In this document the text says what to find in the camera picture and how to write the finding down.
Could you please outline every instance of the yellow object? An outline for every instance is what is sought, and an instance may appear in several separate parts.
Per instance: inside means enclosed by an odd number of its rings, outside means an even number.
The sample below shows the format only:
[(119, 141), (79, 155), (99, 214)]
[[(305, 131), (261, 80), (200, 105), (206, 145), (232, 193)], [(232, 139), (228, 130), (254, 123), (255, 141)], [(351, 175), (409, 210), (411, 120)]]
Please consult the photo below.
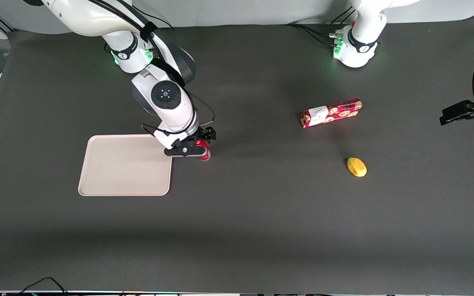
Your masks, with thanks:
[(367, 174), (367, 167), (361, 159), (351, 157), (346, 161), (346, 166), (354, 176), (363, 177)]

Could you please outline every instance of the green led light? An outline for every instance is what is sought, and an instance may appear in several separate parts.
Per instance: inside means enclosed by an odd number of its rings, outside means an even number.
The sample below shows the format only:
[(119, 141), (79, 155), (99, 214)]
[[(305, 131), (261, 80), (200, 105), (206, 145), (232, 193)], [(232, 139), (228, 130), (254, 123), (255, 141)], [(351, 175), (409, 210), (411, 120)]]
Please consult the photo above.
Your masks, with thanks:
[(116, 56), (114, 56), (113, 51), (111, 51), (111, 55), (113, 56), (114, 63), (118, 65), (118, 60), (116, 60)]
[(150, 62), (151, 60), (153, 60), (153, 54), (151, 52), (152, 51), (150, 49), (145, 49), (145, 55), (147, 56)]

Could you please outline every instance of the beige tray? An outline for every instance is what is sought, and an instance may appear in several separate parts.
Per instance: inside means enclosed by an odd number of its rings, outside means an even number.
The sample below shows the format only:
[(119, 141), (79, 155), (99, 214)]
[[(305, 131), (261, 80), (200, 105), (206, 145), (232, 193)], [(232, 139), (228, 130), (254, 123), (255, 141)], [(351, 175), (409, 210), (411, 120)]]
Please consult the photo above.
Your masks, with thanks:
[(87, 143), (78, 192), (83, 196), (162, 196), (171, 157), (152, 135), (98, 135)]

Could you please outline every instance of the gray table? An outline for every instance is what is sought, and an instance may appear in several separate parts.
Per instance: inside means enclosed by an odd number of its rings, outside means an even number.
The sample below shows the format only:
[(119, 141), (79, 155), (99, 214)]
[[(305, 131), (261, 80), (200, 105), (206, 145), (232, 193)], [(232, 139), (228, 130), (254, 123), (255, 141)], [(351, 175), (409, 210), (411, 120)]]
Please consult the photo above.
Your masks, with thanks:
[[(217, 111), (219, 140), (208, 163), (174, 161), (165, 197), (78, 195), (91, 136), (157, 122), (104, 42), (10, 35), (0, 290), (52, 276), (69, 290), (474, 295), (474, 121), (438, 122), (472, 97), (474, 18), (391, 24), (363, 69), (296, 28), (166, 34), (194, 56), (188, 89)], [(355, 118), (299, 126), (355, 96)]]

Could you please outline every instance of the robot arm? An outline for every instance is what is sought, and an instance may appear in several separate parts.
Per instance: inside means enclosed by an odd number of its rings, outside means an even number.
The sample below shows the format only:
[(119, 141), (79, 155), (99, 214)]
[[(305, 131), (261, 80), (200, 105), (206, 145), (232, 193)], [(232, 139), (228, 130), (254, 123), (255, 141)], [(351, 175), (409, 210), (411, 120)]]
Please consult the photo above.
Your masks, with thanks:
[[(25, 2), (34, 5), (38, 0)], [(138, 73), (132, 79), (133, 96), (162, 120), (153, 135), (165, 147), (164, 153), (209, 158), (206, 141), (215, 140), (215, 131), (199, 127), (193, 101), (184, 90), (195, 77), (195, 62), (135, 10), (132, 0), (41, 2), (71, 31), (102, 36), (116, 64), (127, 73)]]
[(354, 25), (348, 25), (335, 33), (333, 58), (340, 60), (348, 67), (361, 67), (374, 56), (378, 37), (387, 24), (384, 9), (413, 4), (419, 0), (350, 0), (358, 12)]

